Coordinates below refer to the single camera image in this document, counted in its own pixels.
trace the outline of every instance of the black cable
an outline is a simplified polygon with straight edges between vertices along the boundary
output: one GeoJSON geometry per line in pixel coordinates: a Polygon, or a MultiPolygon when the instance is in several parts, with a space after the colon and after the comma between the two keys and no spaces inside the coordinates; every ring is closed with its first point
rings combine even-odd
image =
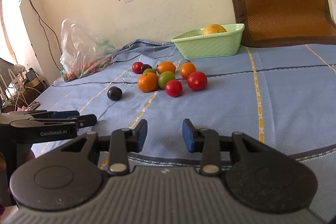
{"type": "Polygon", "coordinates": [[[61,47],[60,47],[60,45],[59,45],[59,41],[58,41],[57,35],[56,35],[56,33],[54,32],[54,30],[53,30],[52,28],[50,28],[49,25],[46,24],[46,23],[43,21],[43,19],[41,18],[39,12],[38,12],[38,11],[36,10],[36,8],[34,7],[32,1],[29,0],[29,2],[30,2],[31,7],[34,9],[34,11],[37,13],[37,15],[38,15],[38,17],[39,17],[39,23],[40,23],[41,27],[43,28],[45,37],[46,37],[46,39],[47,39],[47,41],[48,41],[48,47],[49,47],[50,55],[51,55],[51,57],[52,57],[52,59],[53,59],[55,65],[56,65],[56,67],[60,70],[60,68],[58,67],[58,65],[57,65],[57,63],[56,63],[56,61],[55,61],[55,59],[54,59],[54,57],[53,57],[53,54],[52,54],[52,52],[51,52],[50,41],[49,41],[49,39],[48,39],[47,33],[46,33],[45,28],[44,28],[44,26],[42,25],[41,21],[42,21],[42,22],[43,22],[43,23],[44,23],[50,30],[52,30],[52,32],[54,33],[54,35],[55,35],[55,37],[56,37],[56,39],[57,39],[57,44],[58,44],[59,50],[60,50],[60,52],[61,52],[61,54],[62,54],[61,47]]]}

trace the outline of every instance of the smartphone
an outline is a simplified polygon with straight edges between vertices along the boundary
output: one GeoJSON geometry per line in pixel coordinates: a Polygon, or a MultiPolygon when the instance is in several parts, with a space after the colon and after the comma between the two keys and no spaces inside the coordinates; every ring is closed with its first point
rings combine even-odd
{"type": "Polygon", "coordinates": [[[25,109],[25,111],[32,111],[37,109],[38,106],[40,106],[40,102],[34,101],[32,102],[29,106],[27,106],[27,108],[25,109]]]}

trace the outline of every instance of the orange tomato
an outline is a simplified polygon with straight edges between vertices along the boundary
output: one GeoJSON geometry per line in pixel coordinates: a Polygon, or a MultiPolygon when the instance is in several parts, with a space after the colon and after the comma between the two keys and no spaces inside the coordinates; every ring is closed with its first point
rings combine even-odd
{"type": "Polygon", "coordinates": [[[196,67],[194,66],[194,64],[187,62],[181,66],[180,75],[183,79],[187,80],[188,76],[194,71],[196,71],[196,67]]]}
{"type": "Polygon", "coordinates": [[[172,62],[164,61],[158,65],[156,70],[159,74],[163,73],[164,71],[171,71],[174,73],[176,71],[176,67],[172,62]]]}
{"type": "Polygon", "coordinates": [[[158,76],[156,73],[149,72],[138,78],[138,88],[142,92],[152,92],[159,88],[158,76]]]}

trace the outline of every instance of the red tomato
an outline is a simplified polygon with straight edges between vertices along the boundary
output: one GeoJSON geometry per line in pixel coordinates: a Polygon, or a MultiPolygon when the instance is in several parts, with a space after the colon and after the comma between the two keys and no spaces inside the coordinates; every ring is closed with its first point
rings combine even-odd
{"type": "Polygon", "coordinates": [[[170,80],[165,85],[165,91],[171,97],[178,97],[182,94],[182,84],[177,80],[170,80]]]}
{"type": "Polygon", "coordinates": [[[188,76],[187,83],[192,90],[203,90],[207,86],[208,79],[204,73],[194,71],[188,76]]]}
{"type": "Polygon", "coordinates": [[[141,72],[142,65],[143,65],[142,62],[135,62],[135,63],[133,63],[133,65],[132,65],[133,72],[136,73],[136,74],[142,73],[141,72]]]}

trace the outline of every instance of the yellow fruit in basket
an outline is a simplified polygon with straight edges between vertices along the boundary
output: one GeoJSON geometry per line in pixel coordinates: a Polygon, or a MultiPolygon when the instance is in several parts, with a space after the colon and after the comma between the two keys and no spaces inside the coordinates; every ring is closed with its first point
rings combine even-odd
{"type": "Polygon", "coordinates": [[[220,33],[220,32],[226,32],[225,28],[218,24],[210,24],[205,27],[203,30],[203,35],[205,34],[213,34],[213,33],[220,33]]]}

